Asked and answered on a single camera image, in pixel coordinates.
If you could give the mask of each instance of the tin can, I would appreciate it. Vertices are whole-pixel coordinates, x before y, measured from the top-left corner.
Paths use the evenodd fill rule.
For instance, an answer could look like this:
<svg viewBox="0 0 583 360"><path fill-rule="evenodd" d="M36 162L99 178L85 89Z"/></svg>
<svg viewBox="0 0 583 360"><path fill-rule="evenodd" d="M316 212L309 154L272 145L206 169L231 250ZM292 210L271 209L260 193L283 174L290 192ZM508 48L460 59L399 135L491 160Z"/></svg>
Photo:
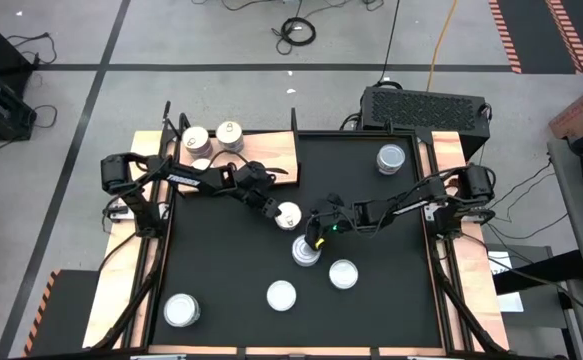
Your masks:
<svg viewBox="0 0 583 360"><path fill-rule="evenodd" d="M267 302L275 311L287 311L295 304L295 288L290 282L278 280L267 290Z"/></svg>
<svg viewBox="0 0 583 360"><path fill-rule="evenodd" d="M404 151L398 145L384 145L376 157L378 170L383 175L393 175L400 170L405 158Z"/></svg>
<svg viewBox="0 0 583 360"><path fill-rule="evenodd" d="M278 210L280 210L281 214L275 217L275 223L282 230L291 231L302 220L302 210L295 203L289 201L283 202L278 205Z"/></svg>
<svg viewBox="0 0 583 360"><path fill-rule="evenodd" d="M322 250L315 251L309 247L309 244L304 241L304 235L299 236L291 245L291 255L293 260L303 267L309 267L320 259Z"/></svg>
<svg viewBox="0 0 583 360"><path fill-rule="evenodd" d="M242 127L235 121L225 121L215 131L215 137L224 150L240 152L244 149Z"/></svg>
<svg viewBox="0 0 583 360"><path fill-rule="evenodd" d="M186 327L200 318L200 305L191 295L175 294L164 304L164 319L174 327Z"/></svg>
<svg viewBox="0 0 583 360"><path fill-rule="evenodd" d="M191 166L198 169L198 170L206 170L208 168L213 167L213 165L211 165L211 160L204 159L204 158L200 158L200 159L192 162Z"/></svg>
<svg viewBox="0 0 583 360"><path fill-rule="evenodd" d="M338 260L329 269L329 279L340 290L350 289L358 281L358 269L349 260Z"/></svg>
<svg viewBox="0 0 583 360"><path fill-rule="evenodd" d="M213 152L209 132L201 126L186 129L182 135L182 144L194 158L209 157Z"/></svg>

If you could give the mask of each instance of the white paper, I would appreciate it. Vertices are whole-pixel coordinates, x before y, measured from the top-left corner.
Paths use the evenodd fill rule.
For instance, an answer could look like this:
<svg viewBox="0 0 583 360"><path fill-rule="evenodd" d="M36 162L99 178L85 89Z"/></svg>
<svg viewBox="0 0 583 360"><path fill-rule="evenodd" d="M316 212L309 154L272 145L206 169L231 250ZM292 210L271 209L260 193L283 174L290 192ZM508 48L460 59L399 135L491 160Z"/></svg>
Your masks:
<svg viewBox="0 0 583 360"><path fill-rule="evenodd" d="M502 264L511 266L511 258L509 258L509 253L506 251L489 251L489 257L493 257L494 260L501 262ZM491 274L499 274L501 272L508 271L509 269L496 264L493 261L489 261L491 266ZM500 303L500 311L502 312L523 312L522 299L520 299L520 293L510 293L498 296L498 302Z"/></svg>

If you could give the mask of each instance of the black vent grille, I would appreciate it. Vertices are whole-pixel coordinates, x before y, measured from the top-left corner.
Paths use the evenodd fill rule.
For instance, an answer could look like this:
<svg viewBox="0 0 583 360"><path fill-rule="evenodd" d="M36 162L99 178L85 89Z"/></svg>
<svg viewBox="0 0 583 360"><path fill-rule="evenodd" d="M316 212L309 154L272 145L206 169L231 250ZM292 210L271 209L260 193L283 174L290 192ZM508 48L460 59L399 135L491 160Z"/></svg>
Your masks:
<svg viewBox="0 0 583 360"><path fill-rule="evenodd" d="M471 100L395 92L373 92L373 121L386 124L473 130L477 109Z"/></svg>

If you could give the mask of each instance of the orange striped tape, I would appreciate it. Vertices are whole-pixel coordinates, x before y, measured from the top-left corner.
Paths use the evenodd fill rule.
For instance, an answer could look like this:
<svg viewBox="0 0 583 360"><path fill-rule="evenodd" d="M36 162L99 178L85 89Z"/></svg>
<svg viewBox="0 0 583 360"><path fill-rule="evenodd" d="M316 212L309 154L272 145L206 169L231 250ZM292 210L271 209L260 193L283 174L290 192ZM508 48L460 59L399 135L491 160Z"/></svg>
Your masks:
<svg viewBox="0 0 583 360"><path fill-rule="evenodd" d="M42 301L40 301L40 306L38 306L38 310L35 313L35 319L33 319L31 330L29 330L29 336L27 337L27 342L24 345L22 357L26 357L31 354L31 349L33 348L33 340L35 339L35 336L38 334L38 329L40 328L40 323L42 322L42 315L44 314L44 310L47 308L47 303L49 302L49 298L51 297L51 288L53 287L53 283L55 283L55 279L58 277L59 273L60 270L53 271L49 276L47 286L44 288L44 292L42 293Z"/></svg>
<svg viewBox="0 0 583 360"><path fill-rule="evenodd" d="M509 36L509 29L504 22L504 17L502 16L502 11L500 11L498 0L489 0L489 7L491 8L491 15L493 15L496 28L500 33L500 40L502 40L502 45L504 45L504 51L509 59L511 70L520 74L522 73L522 68L520 67L520 61L518 61L518 54L516 53L513 41L511 41L511 37Z"/></svg>
<svg viewBox="0 0 583 360"><path fill-rule="evenodd" d="M580 37L578 33L575 31L575 27L571 23L571 19L569 19L569 15L567 14L566 10L564 9L564 5L562 5L561 0L544 0L547 6L549 7L549 11L551 12L551 16L553 17L553 21L555 22L555 26L557 26L558 31L560 32L560 36L562 37L562 41L569 52L569 56L571 56L571 62L573 62L573 66L575 66L576 73L583 72L583 46L582 41L580 41Z"/></svg>

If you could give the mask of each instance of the table leg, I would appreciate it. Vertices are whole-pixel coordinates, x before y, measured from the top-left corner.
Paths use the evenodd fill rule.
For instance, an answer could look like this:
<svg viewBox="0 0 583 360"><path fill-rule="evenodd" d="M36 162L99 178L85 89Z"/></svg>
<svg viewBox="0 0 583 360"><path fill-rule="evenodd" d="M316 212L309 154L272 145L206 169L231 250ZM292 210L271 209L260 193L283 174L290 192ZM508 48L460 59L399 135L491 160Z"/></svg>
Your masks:
<svg viewBox="0 0 583 360"><path fill-rule="evenodd" d="M551 282L583 279L583 261L580 250L573 250L517 268L516 270ZM537 281L525 278L512 271L505 271L493 276L493 283L495 284L498 295L542 285Z"/></svg>

